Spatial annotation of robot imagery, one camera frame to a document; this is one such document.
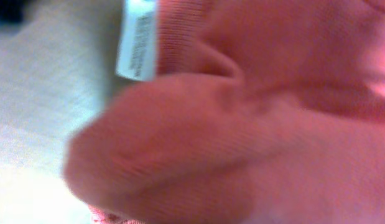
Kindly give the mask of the red orange t-shirt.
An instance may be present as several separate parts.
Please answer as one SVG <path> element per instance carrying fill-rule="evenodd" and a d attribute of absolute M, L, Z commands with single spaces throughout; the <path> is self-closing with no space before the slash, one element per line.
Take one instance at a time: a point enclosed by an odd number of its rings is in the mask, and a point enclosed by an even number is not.
<path fill-rule="evenodd" d="M 73 139 L 80 200 L 146 223 L 385 223 L 385 1 L 159 3 L 157 77 Z"/>

